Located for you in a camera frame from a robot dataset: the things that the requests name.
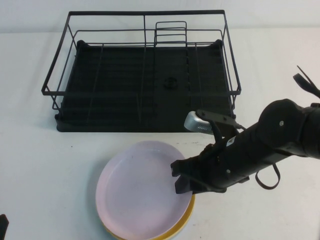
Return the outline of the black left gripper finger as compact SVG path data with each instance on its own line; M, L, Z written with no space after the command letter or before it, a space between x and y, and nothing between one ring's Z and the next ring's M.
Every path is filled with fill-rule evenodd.
M4 240L9 226L9 220L5 214L0 215L0 240Z

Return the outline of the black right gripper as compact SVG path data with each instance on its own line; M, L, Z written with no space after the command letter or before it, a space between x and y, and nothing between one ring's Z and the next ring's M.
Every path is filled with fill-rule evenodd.
M222 161L219 154L224 148L224 141L209 144L199 155L171 163L171 175L179 176L174 184L175 193L225 193L227 188L215 179L220 176Z

